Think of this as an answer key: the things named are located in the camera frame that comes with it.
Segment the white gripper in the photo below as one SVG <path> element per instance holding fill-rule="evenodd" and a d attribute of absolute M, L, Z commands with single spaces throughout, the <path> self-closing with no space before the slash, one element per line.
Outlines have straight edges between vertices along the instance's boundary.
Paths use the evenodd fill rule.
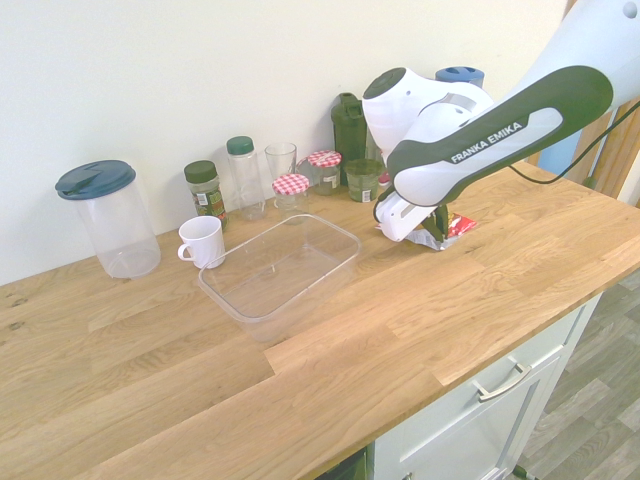
<path fill-rule="evenodd" d="M 448 237 L 449 220 L 446 206 L 417 206 L 407 202 L 396 192 L 391 192 L 385 198 L 378 199 L 374 207 L 374 216 L 384 236 L 394 242 L 404 240 L 422 221 L 423 228 L 438 242 L 444 242 Z"/>

